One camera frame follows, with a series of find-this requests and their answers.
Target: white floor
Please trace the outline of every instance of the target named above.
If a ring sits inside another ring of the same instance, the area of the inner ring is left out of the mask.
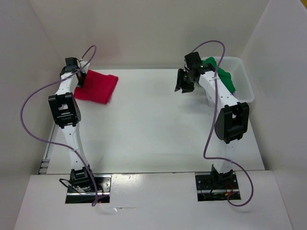
[[[174,92],[177,69],[101,70],[119,77],[111,102],[77,100],[82,114],[80,133],[94,173],[203,172],[211,161],[202,157],[213,118],[204,89]],[[65,142],[62,132],[52,137]],[[213,134],[208,156],[219,152]],[[65,148],[50,146],[48,174],[70,173]],[[234,161],[246,170],[264,170],[250,123]]]
[[[245,207],[198,202],[194,173],[115,174],[109,204],[65,204],[59,178],[33,175],[15,230],[291,230],[273,172],[249,172],[255,195]],[[250,184],[237,172],[242,201]]]

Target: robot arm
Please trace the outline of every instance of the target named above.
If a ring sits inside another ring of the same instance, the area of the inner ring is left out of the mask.
[[[81,68],[81,66],[86,64],[86,61],[81,60],[78,65],[78,59],[76,59],[75,57],[66,58],[65,61],[66,66],[62,69],[60,73],[60,77],[62,80],[68,78],[71,74]],[[88,67],[89,65],[87,65],[81,71],[80,74],[76,74],[76,77],[78,78],[77,87],[83,86]],[[89,167],[89,163],[85,157],[82,148],[79,133],[79,122],[81,121],[81,113],[72,93],[75,88],[72,85],[74,77],[75,76],[72,76],[67,80],[62,81],[60,83],[58,91],[54,95],[48,97],[48,102],[53,115],[53,119],[56,125],[61,128],[67,145],[77,150]],[[90,186],[91,181],[83,163],[70,149],[69,154],[71,159],[71,184],[74,186],[79,186],[81,188]]]
[[[175,91],[192,92],[194,83],[198,83],[206,91],[208,100],[215,102],[215,68],[210,64],[203,64],[198,52],[185,56],[187,67],[179,69]],[[219,157],[233,159],[237,142],[246,133],[248,127],[249,107],[247,103],[240,103],[221,82],[216,75],[218,86],[218,117],[214,130],[222,145]],[[232,164],[227,161],[214,161],[213,172],[219,180],[232,175]]]

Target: folded red towel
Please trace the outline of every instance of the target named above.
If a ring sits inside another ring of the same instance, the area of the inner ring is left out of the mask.
[[[83,87],[76,87],[74,97],[80,100],[107,104],[118,77],[88,70]]]

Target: white wall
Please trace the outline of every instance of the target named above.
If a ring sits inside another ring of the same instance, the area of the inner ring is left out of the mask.
[[[250,119],[268,169],[275,170],[295,230],[304,230],[307,191],[307,10],[270,0],[242,59],[255,102]]]
[[[0,7],[0,229],[13,229],[31,174],[36,174],[45,144],[22,129],[19,111],[34,89],[59,78],[59,57],[27,0],[4,0]],[[25,121],[40,137],[52,118],[41,92],[25,109]]]
[[[91,44],[92,66],[181,66],[184,55],[209,39],[241,55],[268,0],[29,0],[62,58]],[[204,48],[220,55],[219,45]]]

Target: laundry basket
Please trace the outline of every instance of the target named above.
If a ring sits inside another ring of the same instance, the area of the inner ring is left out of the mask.
[[[216,63],[218,63],[221,57],[214,57],[214,59]],[[240,102],[250,103],[255,99],[244,64],[240,58],[224,57],[220,68],[231,74],[231,80],[236,88],[234,96]]]

